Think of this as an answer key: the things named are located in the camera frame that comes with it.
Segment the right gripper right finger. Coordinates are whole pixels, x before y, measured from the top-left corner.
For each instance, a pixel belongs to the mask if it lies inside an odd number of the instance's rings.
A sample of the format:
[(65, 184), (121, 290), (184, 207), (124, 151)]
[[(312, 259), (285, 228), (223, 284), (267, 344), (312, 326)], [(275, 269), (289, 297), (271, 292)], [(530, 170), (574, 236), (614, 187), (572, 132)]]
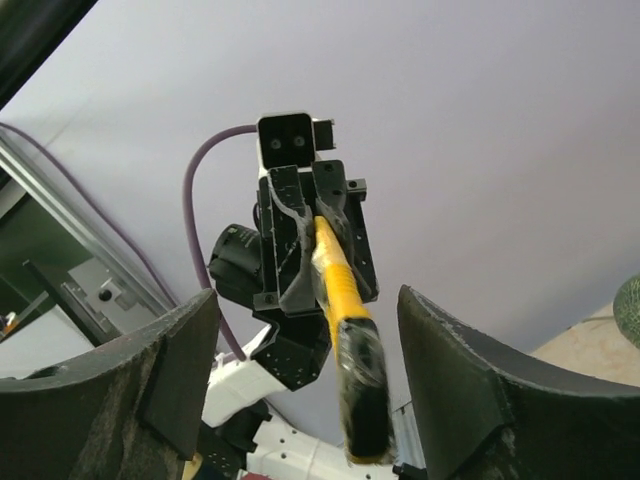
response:
[(429, 478), (638, 478), (637, 387), (522, 353), (407, 285), (397, 318)]

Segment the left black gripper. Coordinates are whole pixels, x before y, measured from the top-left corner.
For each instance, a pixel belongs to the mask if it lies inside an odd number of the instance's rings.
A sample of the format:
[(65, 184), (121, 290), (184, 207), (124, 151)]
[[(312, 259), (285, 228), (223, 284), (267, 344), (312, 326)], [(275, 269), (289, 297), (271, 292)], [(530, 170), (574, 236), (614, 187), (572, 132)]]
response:
[(333, 265), (349, 272), (363, 303), (379, 296), (362, 203), (363, 179), (349, 179), (340, 160), (260, 169), (258, 183), (262, 291), (257, 312), (293, 317), (329, 305)]

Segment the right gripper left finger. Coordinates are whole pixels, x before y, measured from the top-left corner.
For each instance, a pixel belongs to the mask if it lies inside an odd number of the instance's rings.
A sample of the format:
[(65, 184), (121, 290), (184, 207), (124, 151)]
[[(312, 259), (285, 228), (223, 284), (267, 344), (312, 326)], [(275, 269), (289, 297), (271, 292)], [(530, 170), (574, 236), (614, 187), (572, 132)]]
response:
[(179, 479), (219, 329), (207, 289), (87, 353), (1, 381), (4, 479)]

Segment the yellow utility knife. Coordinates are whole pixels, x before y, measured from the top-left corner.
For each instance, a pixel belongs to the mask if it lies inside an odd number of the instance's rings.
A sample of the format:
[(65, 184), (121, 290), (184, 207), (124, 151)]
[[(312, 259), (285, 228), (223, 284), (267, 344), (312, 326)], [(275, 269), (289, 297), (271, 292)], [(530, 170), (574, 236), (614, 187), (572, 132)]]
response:
[(379, 331), (329, 224), (316, 216), (314, 229), (312, 282), (336, 361), (345, 456), (351, 464), (389, 465), (395, 440)]

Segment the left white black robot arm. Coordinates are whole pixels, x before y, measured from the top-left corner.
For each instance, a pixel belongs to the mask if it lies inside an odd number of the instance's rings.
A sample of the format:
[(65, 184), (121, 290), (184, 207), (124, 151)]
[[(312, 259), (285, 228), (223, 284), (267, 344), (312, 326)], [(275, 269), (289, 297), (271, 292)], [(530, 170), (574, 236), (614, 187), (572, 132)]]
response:
[[(226, 479), (418, 479), (395, 461), (388, 375), (367, 304), (379, 288), (361, 204), (366, 186), (338, 160), (271, 168), (254, 227), (228, 226), (208, 271), (223, 298), (264, 323), (239, 360), (209, 378), (198, 451)], [(272, 414), (270, 394), (314, 382), (336, 361), (336, 447)]]

